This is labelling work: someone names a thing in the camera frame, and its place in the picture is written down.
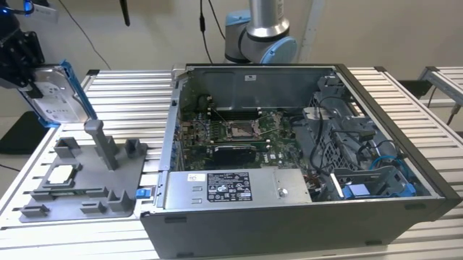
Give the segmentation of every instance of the power supply label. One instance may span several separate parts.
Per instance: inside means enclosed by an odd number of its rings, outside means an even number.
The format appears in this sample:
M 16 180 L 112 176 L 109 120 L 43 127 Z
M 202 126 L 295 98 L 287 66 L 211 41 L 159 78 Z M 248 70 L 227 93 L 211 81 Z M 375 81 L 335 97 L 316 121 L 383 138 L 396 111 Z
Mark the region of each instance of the power supply label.
M 250 202 L 251 200 L 248 172 L 208 173 L 210 202 Z

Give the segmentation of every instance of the aluminum rail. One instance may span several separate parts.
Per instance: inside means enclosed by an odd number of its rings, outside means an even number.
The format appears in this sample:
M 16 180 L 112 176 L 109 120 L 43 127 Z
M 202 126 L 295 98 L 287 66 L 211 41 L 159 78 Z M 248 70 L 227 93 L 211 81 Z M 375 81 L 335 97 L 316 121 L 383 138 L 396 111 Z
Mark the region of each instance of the aluminum rail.
M 426 67 L 419 80 L 428 80 L 463 106 L 463 67 Z
M 350 69 L 423 155 L 463 196 L 463 140 L 386 72 Z M 171 91 L 169 71 L 101 71 L 83 84 L 93 108 L 116 142 L 140 138 L 149 146 L 140 186 L 157 183 L 157 165 Z M 63 222 L 19 222 L 45 175 L 59 137 L 92 143 L 79 124 L 49 130 L 5 196 L 0 200 L 0 259 L 69 257 L 84 259 L 156 259 L 147 233 L 135 215 L 127 218 Z M 136 202 L 136 210 L 143 201 Z M 388 246 L 288 253 L 232 259 L 463 259 L 463 205 L 438 221 L 416 224 Z

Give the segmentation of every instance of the black floor mat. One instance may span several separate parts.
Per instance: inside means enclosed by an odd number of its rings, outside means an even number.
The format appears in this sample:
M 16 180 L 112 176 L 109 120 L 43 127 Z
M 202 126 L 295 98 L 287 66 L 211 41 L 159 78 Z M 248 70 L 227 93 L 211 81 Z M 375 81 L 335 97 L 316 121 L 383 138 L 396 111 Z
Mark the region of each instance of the black floor mat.
M 0 153 L 32 154 L 47 131 L 35 112 L 25 112 L 0 140 Z

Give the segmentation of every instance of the blue latch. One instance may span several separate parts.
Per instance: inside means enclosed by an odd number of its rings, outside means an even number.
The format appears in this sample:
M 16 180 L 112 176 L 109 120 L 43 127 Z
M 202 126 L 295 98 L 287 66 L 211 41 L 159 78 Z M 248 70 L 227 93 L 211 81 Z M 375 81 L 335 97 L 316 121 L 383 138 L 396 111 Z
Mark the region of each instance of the blue latch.
M 136 199 L 149 199 L 151 197 L 151 189 L 149 188 L 140 188 L 136 190 L 135 198 Z

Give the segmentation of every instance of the sticker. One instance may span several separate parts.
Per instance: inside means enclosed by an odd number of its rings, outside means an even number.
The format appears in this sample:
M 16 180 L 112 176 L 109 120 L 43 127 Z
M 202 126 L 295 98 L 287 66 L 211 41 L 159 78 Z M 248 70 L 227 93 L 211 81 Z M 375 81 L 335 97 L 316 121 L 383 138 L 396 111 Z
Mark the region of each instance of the sticker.
M 187 180 L 188 181 L 206 181 L 206 174 L 204 173 L 190 173 Z
M 258 79 L 256 75 L 246 75 L 244 76 L 244 81 L 255 81 Z
M 248 172 L 208 173 L 210 202 L 248 202 L 251 200 Z
M 43 111 L 43 116 L 49 121 L 79 121 L 79 117 L 72 111 L 71 104 L 68 104 L 60 88 L 49 82 L 36 82 L 36 86 L 44 97 L 33 99 L 32 102 Z

